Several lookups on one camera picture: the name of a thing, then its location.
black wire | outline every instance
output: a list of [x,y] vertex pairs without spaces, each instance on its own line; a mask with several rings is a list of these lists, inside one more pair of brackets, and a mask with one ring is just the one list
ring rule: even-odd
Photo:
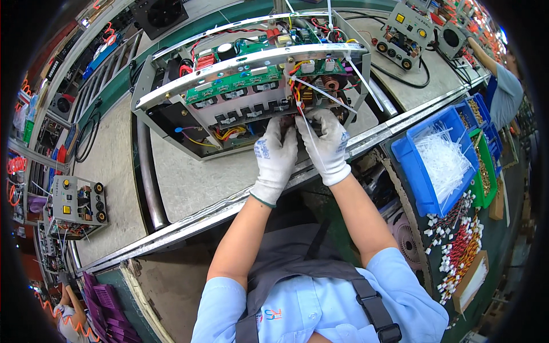
[[[89,117],[88,121],[86,121],[84,126],[82,126],[82,128],[80,129],[80,133],[78,134],[78,138],[76,138],[74,163],[72,164],[71,175],[74,175],[74,167],[76,166],[76,163],[82,163],[88,158],[90,151],[92,151],[93,143],[96,141],[97,131],[99,131],[99,123],[101,121],[101,113],[99,111],[96,111],[97,107],[99,107],[99,105],[96,103],[92,110],[92,115]],[[91,125],[91,131],[88,143],[86,144],[83,153],[81,155],[78,155],[78,152],[80,150],[80,141],[82,141],[84,134],[86,133],[86,129],[88,129],[89,125]]]
[[373,64],[371,63],[372,67],[376,68],[377,70],[379,70],[380,72],[384,73],[385,75],[389,76],[390,78],[393,78],[401,83],[404,83],[405,85],[407,86],[410,86],[410,87],[413,87],[413,88],[425,88],[427,87],[427,85],[429,84],[429,82],[431,81],[431,74],[429,73],[429,68],[427,68],[427,64],[425,64],[425,61],[423,60],[423,58],[419,57],[419,63],[420,64],[423,64],[423,67],[425,68],[425,72],[427,73],[427,81],[425,81],[425,83],[421,84],[421,85],[417,85],[415,83],[410,83],[406,80],[403,80],[401,78],[399,78],[398,76],[396,75],[393,75],[391,73],[389,73],[388,71],[384,70],[384,69],[381,69],[379,66],[377,66],[376,64]]

gloved hand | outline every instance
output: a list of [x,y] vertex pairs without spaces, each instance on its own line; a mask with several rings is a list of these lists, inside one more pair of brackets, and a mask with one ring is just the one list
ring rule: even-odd
[[61,283],[63,283],[63,287],[66,287],[70,284],[70,276],[67,272],[59,272],[59,281],[61,281]]
[[309,123],[303,117],[295,117],[295,124],[301,133],[305,148],[322,176],[322,182],[326,186],[335,185],[351,172],[351,166],[345,162],[349,158],[345,152],[347,141],[350,138],[349,133],[330,110],[311,110],[305,116],[320,121],[322,124],[322,136],[318,137],[311,127],[307,129]]
[[275,207],[298,160],[298,139],[295,128],[289,127],[281,143],[280,117],[269,120],[267,131],[255,142],[254,152],[259,176],[250,194],[267,206]]
[[471,31],[467,30],[465,27],[460,28],[460,32],[465,36],[466,40],[469,37],[473,37],[473,34],[471,33]]

apron strap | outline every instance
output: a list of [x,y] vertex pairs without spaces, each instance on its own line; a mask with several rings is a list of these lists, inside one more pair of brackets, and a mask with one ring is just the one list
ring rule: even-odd
[[380,343],[398,342],[402,339],[400,327],[393,323],[391,315],[381,301],[381,295],[375,291],[370,282],[365,279],[351,280],[356,291],[356,301],[362,306],[366,317],[378,335]]
[[248,316],[237,322],[235,326],[237,343],[259,343],[257,333],[257,324],[255,323],[255,314]]

person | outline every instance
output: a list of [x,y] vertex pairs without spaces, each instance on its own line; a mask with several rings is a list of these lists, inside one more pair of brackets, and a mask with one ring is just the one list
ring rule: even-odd
[[46,317],[50,318],[51,325],[56,328],[59,334],[67,342],[97,343],[98,335],[93,331],[93,326],[90,326],[92,323],[91,320],[88,320],[87,313],[72,291],[68,274],[60,272],[59,280],[61,281],[63,288],[61,300],[57,306],[53,308],[54,317],[52,317],[49,306],[44,308]]
[[448,314],[420,286],[345,162],[349,134],[312,110],[295,124],[337,201],[363,268],[344,262],[310,210],[274,216],[297,161],[295,127],[272,118],[254,152],[259,176],[215,251],[191,342],[438,342]]
[[461,29],[461,32],[467,37],[467,42],[473,49],[476,58],[492,73],[485,100],[492,122],[499,131],[517,115],[524,94],[520,83],[517,58],[510,49],[507,49],[504,67],[486,54],[475,41],[471,32],[467,29]]

copper coil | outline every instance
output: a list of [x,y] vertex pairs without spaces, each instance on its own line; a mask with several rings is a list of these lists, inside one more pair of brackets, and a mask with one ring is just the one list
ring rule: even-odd
[[327,90],[330,91],[332,89],[339,89],[339,82],[333,77],[328,75],[321,75],[320,79],[322,80],[322,83]]

